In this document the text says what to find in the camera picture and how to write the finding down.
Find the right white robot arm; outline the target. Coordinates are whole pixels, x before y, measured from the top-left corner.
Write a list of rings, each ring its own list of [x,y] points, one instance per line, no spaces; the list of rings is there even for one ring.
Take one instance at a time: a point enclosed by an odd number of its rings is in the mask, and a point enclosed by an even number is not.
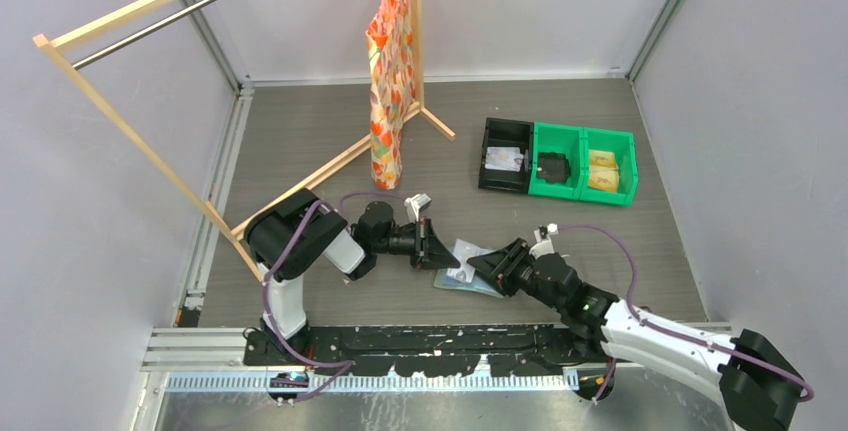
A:
[[[555,310],[584,361],[602,355],[682,383],[721,405],[744,430],[787,430],[809,391],[800,373],[762,334],[699,330],[582,280],[551,246],[517,239],[467,261],[504,296],[523,292]]]

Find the white credit card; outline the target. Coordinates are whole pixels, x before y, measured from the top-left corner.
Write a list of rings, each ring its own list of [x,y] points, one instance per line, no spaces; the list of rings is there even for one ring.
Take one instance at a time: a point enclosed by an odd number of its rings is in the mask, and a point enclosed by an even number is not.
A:
[[[466,280],[470,281],[476,274],[475,269],[468,263],[470,258],[482,256],[492,252],[492,249],[477,246],[471,242],[457,239],[453,247],[453,256],[459,262],[459,266],[448,269],[460,269],[467,273]]]

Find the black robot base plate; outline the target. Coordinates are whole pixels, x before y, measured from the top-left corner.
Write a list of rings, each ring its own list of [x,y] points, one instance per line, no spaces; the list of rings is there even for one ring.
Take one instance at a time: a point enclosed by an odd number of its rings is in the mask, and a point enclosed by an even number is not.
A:
[[[617,377],[609,358],[553,324],[308,326],[287,346],[264,325],[241,336],[247,366],[302,365],[325,377],[467,377],[481,365],[496,378],[554,376],[570,367],[581,382]]]

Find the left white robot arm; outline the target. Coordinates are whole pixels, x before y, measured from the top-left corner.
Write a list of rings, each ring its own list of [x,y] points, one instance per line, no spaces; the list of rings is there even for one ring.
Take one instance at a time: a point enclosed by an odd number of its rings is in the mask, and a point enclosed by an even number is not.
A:
[[[425,210],[425,193],[404,200],[408,222],[399,224],[393,206],[369,203],[351,223],[308,189],[296,191],[253,218],[244,238],[263,278],[268,351],[280,363],[298,363],[307,349],[304,275],[320,258],[351,281],[365,277],[380,255],[405,256],[414,269],[458,268],[460,261],[438,238]]]

